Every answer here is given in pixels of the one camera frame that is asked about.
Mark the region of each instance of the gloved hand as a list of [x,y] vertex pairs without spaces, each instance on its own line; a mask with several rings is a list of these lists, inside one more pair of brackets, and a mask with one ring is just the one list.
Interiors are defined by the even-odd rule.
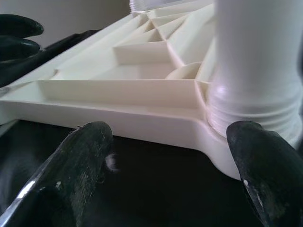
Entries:
[[40,46],[24,39],[40,35],[41,24],[18,15],[0,15],[0,69],[31,57],[40,51]]
[[37,43],[23,39],[42,34],[43,27],[38,22],[17,15],[0,15],[0,87],[14,82],[97,31],[71,35],[41,50]]
[[[0,226],[82,226],[83,212],[98,175],[103,173],[102,166],[111,150],[112,139],[112,131],[104,122],[91,122],[70,133],[0,216]],[[26,171],[35,160],[19,161],[20,170],[17,170],[18,166],[10,165],[1,170],[0,182],[6,184],[0,186],[0,192],[15,185],[11,171],[13,174]]]
[[249,201],[265,227],[303,226],[303,159],[278,133],[241,121],[227,140]]

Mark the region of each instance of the plastic pipe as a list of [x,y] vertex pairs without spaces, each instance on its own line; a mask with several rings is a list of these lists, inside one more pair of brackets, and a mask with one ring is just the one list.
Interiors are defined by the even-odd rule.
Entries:
[[302,0],[217,0],[218,68],[207,118],[226,137],[229,124],[260,123],[291,144],[299,139],[302,84],[298,56]]

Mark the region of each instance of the gloved finger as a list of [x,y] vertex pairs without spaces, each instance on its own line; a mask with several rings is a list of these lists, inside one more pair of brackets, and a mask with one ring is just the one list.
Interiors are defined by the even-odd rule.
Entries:
[[245,190],[267,227],[303,226],[303,160],[278,133],[241,121],[227,141]]
[[0,15],[0,35],[25,38],[42,33],[42,25],[32,19],[13,14]]
[[82,226],[112,139],[104,122],[88,123],[70,133],[0,216],[0,226]]
[[40,45],[34,41],[13,36],[0,36],[0,64],[3,61],[28,58],[39,52]]

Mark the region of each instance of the black surface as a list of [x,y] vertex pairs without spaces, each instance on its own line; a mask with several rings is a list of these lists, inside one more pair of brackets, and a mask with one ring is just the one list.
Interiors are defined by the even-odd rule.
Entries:
[[[16,196],[70,131],[19,121],[0,137],[1,204]],[[199,151],[114,137],[113,152],[119,171],[108,170],[97,182],[85,227],[262,226],[241,183]]]

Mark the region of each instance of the white plastic part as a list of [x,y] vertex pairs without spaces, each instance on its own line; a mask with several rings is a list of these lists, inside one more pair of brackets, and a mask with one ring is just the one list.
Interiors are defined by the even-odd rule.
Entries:
[[227,124],[255,120],[293,145],[301,133],[295,63],[303,7],[300,0],[217,3],[216,17],[210,0],[197,0],[135,13],[96,33],[1,88],[0,124],[106,121],[117,136],[200,150],[239,179]]
[[251,120],[298,140],[302,9],[302,0],[217,1],[218,67],[207,100],[208,121],[220,135]]

